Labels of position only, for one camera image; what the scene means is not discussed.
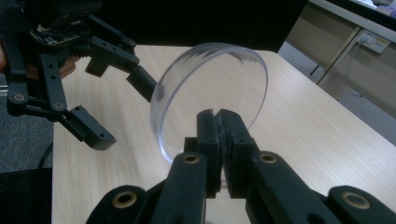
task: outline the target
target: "human hand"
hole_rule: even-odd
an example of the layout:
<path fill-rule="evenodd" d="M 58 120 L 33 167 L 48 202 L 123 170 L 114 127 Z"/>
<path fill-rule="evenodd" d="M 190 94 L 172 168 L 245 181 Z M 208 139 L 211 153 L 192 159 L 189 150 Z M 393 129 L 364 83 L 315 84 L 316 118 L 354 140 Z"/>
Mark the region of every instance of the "human hand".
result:
<path fill-rule="evenodd" d="M 76 62 L 79 60 L 79 57 L 70 57 L 67 59 L 61 69 L 59 69 L 61 78 L 67 77 L 71 73 L 76 70 Z M 0 71 L 4 70 L 7 66 L 6 55 L 3 52 L 3 48 L 0 45 Z M 37 66 L 32 63 L 26 64 L 26 76 L 31 79 L 38 79 Z"/>

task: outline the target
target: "electrical socket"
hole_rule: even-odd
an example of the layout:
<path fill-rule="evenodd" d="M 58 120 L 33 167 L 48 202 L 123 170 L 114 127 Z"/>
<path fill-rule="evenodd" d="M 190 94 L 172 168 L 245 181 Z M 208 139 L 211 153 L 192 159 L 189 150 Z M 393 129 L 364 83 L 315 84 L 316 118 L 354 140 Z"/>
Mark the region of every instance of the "electrical socket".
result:
<path fill-rule="evenodd" d="M 373 32 L 370 32 L 368 30 L 364 30 L 361 35 L 358 37 L 357 41 L 359 43 L 362 43 L 363 41 L 363 46 L 365 46 L 368 49 L 371 49 L 379 54 L 384 52 L 384 49 L 388 46 L 389 41 L 380 36 L 376 35 Z"/>

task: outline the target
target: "light wood tabletop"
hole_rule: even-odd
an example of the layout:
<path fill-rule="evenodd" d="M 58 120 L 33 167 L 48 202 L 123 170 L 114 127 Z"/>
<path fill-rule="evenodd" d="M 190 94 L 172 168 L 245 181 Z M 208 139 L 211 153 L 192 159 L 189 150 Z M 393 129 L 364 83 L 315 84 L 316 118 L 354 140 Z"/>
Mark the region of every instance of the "light wood tabletop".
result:
<path fill-rule="evenodd" d="M 185 47 L 137 46 L 141 65 L 157 80 Z M 260 150 L 285 159 L 313 190 L 365 190 L 396 211 L 396 146 L 358 119 L 292 65 L 271 51 L 257 51 L 268 68 L 262 111 L 249 132 Z M 106 151 L 79 142 L 59 123 L 54 128 L 53 223 L 85 223 L 110 190 L 133 185 L 150 189 L 171 164 L 150 127 L 150 104 L 109 67 L 102 77 L 85 73 L 81 59 L 64 78 L 68 107 L 83 105 L 117 139 Z M 222 190 L 207 200 L 206 223 L 248 223 L 244 200 Z"/>

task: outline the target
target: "clear plastic bowl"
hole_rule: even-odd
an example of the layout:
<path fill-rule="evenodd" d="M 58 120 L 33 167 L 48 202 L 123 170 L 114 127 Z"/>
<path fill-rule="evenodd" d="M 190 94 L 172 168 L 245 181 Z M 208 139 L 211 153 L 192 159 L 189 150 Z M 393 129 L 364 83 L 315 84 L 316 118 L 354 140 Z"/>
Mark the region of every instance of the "clear plastic bowl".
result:
<path fill-rule="evenodd" d="M 267 91 L 262 57 L 252 49 L 205 43 L 180 55 L 158 82 L 150 108 L 151 128 L 167 161 L 196 137 L 196 116 L 206 109 L 238 113 L 249 128 Z"/>

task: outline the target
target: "floor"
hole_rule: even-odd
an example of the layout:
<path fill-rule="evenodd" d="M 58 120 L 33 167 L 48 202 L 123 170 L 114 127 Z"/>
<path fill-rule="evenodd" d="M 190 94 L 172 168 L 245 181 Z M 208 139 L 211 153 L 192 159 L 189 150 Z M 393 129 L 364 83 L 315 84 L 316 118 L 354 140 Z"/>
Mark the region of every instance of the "floor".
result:
<path fill-rule="evenodd" d="M 311 76 L 317 65 L 287 42 L 279 55 L 312 80 L 322 71 L 319 68 Z M 0 75 L 0 85 L 4 84 L 5 78 Z M 340 103 L 396 145 L 396 119 L 355 91 L 350 91 Z M 52 166 L 51 151 L 47 157 L 45 151 L 52 143 L 53 123 L 32 116 L 11 117 L 7 113 L 6 97 L 0 96 L 0 127 L 0 174 L 35 169 L 41 161 L 43 167 Z"/>

